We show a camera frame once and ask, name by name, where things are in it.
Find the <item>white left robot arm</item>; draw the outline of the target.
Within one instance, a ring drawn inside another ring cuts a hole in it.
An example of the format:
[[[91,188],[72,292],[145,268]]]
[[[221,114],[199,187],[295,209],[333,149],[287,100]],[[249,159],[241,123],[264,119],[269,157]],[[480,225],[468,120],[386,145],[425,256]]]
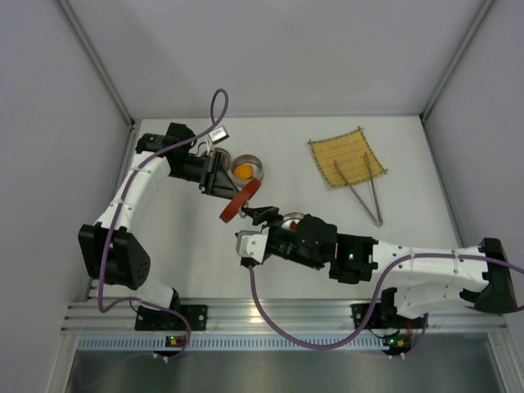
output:
[[[98,282],[98,308],[108,286],[124,298],[167,314],[180,312],[176,290],[155,279],[151,257],[138,231],[155,193],[167,178],[196,183],[204,194],[232,199],[237,187],[228,175],[228,155],[216,144],[228,138],[223,126],[197,136],[185,124],[169,124],[165,134],[145,133],[137,141],[129,171],[106,210],[94,224],[79,230],[79,245],[88,276]]]

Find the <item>orange round food ball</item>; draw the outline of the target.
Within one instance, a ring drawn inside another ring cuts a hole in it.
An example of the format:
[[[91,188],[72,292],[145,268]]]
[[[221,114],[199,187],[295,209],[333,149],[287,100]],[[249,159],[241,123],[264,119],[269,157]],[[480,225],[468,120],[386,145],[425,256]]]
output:
[[[254,177],[254,169],[251,164],[243,163],[238,165],[234,170],[234,175],[236,178],[247,181]]]

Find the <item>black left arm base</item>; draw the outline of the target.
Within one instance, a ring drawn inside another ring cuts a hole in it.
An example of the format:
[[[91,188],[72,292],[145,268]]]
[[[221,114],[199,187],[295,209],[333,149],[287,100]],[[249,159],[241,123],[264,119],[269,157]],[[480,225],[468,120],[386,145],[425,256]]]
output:
[[[207,305],[181,305],[178,312],[187,320],[192,331],[206,330]],[[186,325],[180,317],[171,313],[140,306],[134,329],[144,332],[182,331]]]

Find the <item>red round lid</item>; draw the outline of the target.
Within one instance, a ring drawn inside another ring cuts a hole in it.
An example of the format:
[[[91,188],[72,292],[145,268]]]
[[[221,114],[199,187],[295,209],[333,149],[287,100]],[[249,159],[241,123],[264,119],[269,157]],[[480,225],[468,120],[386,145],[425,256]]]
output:
[[[239,212],[239,210],[257,193],[262,182],[253,178],[241,191],[226,205],[219,215],[224,223],[229,223]]]

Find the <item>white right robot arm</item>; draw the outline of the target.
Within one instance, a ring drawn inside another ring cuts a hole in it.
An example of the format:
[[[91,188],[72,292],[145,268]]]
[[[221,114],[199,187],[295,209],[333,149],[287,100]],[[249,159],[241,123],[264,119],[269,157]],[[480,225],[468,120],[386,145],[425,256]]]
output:
[[[431,250],[339,233],[313,215],[290,220],[275,206],[245,210],[260,230],[236,234],[242,266],[275,256],[307,268],[327,269],[342,284],[375,285],[384,319],[415,319],[465,307],[486,314],[519,310],[502,242],[486,237],[477,246]]]

